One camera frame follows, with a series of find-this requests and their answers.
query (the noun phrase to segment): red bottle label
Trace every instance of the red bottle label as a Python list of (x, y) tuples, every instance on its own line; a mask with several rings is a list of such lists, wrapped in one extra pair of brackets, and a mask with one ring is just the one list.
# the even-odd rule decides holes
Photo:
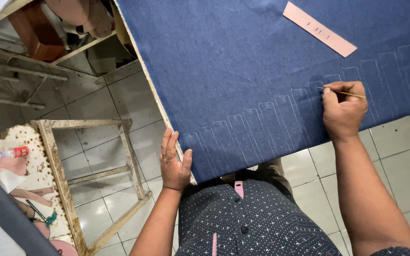
[(27, 156), (30, 153), (30, 149), (28, 147), (14, 148), (14, 151), (15, 151), (14, 157)]

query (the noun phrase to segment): pink paper template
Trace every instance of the pink paper template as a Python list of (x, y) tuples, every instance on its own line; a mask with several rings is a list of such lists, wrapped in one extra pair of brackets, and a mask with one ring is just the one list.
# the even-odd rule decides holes
[(357, 49), (354, 45), (329, 30), (291, 2), (288, 2), (282, 14), (343, 57), (347, 57)]

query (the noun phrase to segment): polka dot shirt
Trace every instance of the polka dot shirt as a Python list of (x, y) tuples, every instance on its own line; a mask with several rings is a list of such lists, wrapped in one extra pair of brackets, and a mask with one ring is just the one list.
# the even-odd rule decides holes
[(341, 254), (288, 192), (283, 194), (270, 183), (249, 179), (243, 181), (243, 198), (230, 185), (222, 184), (181, 201), (175, 255)]

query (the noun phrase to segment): white tile floor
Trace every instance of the white tile floor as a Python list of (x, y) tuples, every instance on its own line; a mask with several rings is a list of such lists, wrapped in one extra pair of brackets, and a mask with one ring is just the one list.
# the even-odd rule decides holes
[[(67, 83), (41, 89), (54, 99), (50, 112), (0, 105), (0, 124), (10, 127), (29, 119), (132, 118), (129, 132), (145, 189), (153, 199), (100, 250), (99, 256), (127, 255), (148, 217), (162, 187), (158, 155), (165, 125), (140, 64), (134, 62), (105, 79), (75, 77)], [(68, 179), (125, 164), (117, 131), (79, 129), (55, 131), (62, 164)], [(410, 224), (410, 116), (360, 132), (390, 194)], [(287, 179), (300, 208), (335, 242), (345, 256), (352, 254), (349, 236), (339, 213), (334, 151), (326, 143), (282, 158)], [(127, 173), (71, 186), (71, 193), (88, 243), (137, 201)], [(178, 249), (178, 226), (172, 254)]]

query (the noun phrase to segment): man's arm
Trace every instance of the man's arm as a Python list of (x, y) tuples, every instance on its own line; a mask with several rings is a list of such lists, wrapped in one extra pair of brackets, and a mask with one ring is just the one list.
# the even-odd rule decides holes
[(178, 132), (167, 128), (161, 145), (162, 190), (151, 213), (132, 247), (130, 256), (172, 254), (175, 219), (183, 189), (189, 184), (192, 149), (186, 150), (183, 163), (176, 158)]
[(334, 82), (324, 88), (323, 121), (335, 148), (339, 208), (354, 255), (368, 256), (388, 247), (410, 248), (409, 225), (358, 135), (368, 108), (366, 99), (334, 92), (364, 95), (362, 83)]

